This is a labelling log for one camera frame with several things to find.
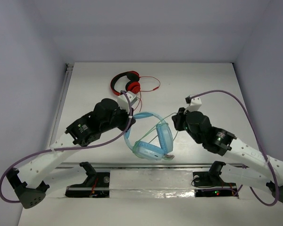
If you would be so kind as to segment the light blue headphones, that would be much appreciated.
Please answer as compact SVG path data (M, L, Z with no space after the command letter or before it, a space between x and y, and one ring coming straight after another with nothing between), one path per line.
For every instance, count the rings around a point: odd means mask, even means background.
M140 139L135 141L134 144L131 144L129 140L131 130L129 129L124 134L124 141L132 153L137 157L146 160L173 160L175 156L172 155L171 152L174 148L174 139L176 136L173 136L165 118L152 112L140 112L133 117L136 120L155 117L158 122Z

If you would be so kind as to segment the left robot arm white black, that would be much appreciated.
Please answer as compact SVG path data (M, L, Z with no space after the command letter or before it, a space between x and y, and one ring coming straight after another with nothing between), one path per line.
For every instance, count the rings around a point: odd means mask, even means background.
M124 134L134 123L133 107L136 98L129 94L120 95L117 101L105 98L98 102L93 111L71 123L61 137L47 150L24 157L9 166L3 173L12 186L23 208L30 209L39 204L45 197L50 185L45 178L64 160L74 153L102 147L120 138L102 144L91 143L112 129L118 128Z

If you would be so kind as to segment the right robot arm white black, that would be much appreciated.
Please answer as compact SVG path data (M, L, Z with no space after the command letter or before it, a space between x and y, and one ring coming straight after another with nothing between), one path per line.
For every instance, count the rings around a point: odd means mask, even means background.
M237 168L215 161L206 176L214 185L236 183L260 189L283 203L283 161L269 155L264 156L234 134L213 127L207 116L199 111L189 112L180 108L172 116L174 128L187 132L202 147L225 158L237 161L246 168Z

